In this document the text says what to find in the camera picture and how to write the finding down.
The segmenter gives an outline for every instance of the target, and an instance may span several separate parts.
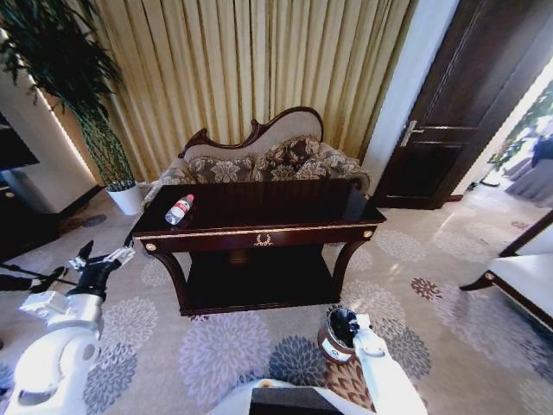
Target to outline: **glossy tabletop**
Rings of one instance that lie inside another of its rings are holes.
[[[190,212],[176,226],[167,211],[194,195]],[[377,224],[385,217],[348,180],[294,180],[164,186],[132,230],[135,236],[226,229]]]

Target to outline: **decorative pillow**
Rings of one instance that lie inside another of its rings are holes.
[[[319,157],[313,156],[307,160],[297,170],[295,179],[298,180],[318,180],[318,179],[329,179],[332,175],[332,169],[330,166],[323,162]]]
[[[188,169],[198,183],[248,182],[252,165],[249,156],[235,160],[198,156],[190,160]]]
[[[365,172],[356,159],[346,156],[328,144],[321,144],[319,158],[332,169],[332,177],[347,177],[353,173]]]
[[[169,167],[159,178],[160,184],[195,184],[195,179],[187,170]]]
[[[300,135],[273,146],[256,161],[253,180],[293,180],[306,160],[317,154],[319,145],[314,136]]]

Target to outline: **dark wooden table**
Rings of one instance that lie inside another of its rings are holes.
[[[182,196],[194,205],[169,225]],[[355,250],[386,218],[347,180],[165,186],[133,237],[167,268],[182,316],[340,301]],[[331,275],[326,243],[346,242]],[[185,278],[173,252],[190,252]]]

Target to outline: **carpet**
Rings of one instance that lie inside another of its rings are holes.
[[[457,288],[547,210],[484,186],[436,211],[382,209],[388,221],[352,257],[341,305],[370,314],[431,415],[551,414],[551,333],[495,288]],[[9,262],[51,271],[90,239],[95,253],[111,252],[135,219],[102,192],[60,239]],[[339,251],[325,246],[329,267]],[[178,259],[188,274],[190,257]],[[74,271],[68,277],[77,278]],[[17,309],[26,295],[0,292],[0,387],[13,385],[17,358],[45,333],[41,321]],[[137,246],[108,283],[88,412],[202,414],[260,377],[325,386],[368,407],[359,363],[329,363],[317,348],[317,331],[336,306],[181,317],[169,275]]]

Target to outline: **dark brown door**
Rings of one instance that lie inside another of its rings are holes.
[[[439,208],[552,55],[552,0],[461,0],[377,206]]]

